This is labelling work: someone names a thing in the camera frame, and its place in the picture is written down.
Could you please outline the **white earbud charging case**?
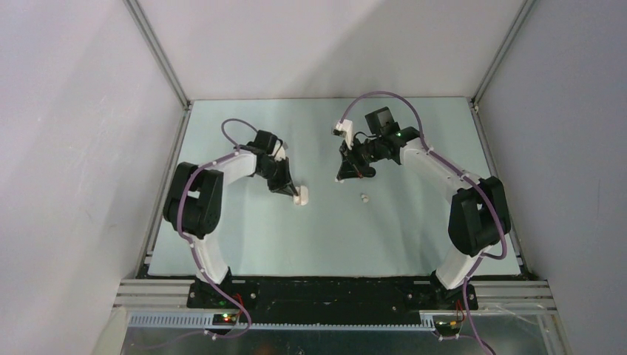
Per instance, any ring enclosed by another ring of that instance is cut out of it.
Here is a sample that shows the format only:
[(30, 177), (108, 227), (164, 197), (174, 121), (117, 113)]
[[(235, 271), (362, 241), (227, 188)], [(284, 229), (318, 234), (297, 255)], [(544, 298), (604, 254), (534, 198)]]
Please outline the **white earbud charging case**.
[(296, 206), (305, 206), (309, 202), (309, 191), (307, 186), (297, 186), (296, 194), (293, 196), (293, 202)]

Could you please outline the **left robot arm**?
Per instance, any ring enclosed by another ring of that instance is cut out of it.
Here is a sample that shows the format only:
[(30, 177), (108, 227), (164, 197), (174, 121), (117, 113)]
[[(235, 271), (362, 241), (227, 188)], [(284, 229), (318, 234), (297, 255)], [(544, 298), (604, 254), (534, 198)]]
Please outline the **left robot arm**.
[(231, 304), (234, 289), (224, 282), (230, 268), (210, 234), (220, 222), (224, 188), (254, 176), (265, 179), (271, 193), (288, 196), (297, 206), (309, 201), (308, 188), (297, 186), (291, 177), (284, 141), (259, 130), (252, 141), (226, 156), (201, 166), (179, 163), (163, 206), (163, 219), (188, 244), (197, 278), (209, 284), (205, 298), (216, 308)]

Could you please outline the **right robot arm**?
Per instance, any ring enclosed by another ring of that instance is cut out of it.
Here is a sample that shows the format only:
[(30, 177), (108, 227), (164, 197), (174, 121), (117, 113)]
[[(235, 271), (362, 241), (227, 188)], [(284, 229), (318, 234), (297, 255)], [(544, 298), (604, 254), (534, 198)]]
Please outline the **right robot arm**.
[(365, 119), (370, 135), (364, 141), (356, 137), (352, 121), (346, 118), (333, 129), (343, 139), (336, 180), (372, 178), (376, 174), (373, 163), (392, 160), (442, 193), (450, 205), (447, 233), (452, 247), (435, 270), (437, 283), (430, 289), (430, 299), (437, 308), (451, 308), (460, 298), (458, 287), (474, 272), (480, 258), (487, 257), (497, 244), (501, 245), (499, 257), (507, 254), (511, 217), (504, 185), (497, 177), (482, 178), (435, 152), (419, 129), (401, 128), (386, 106)]

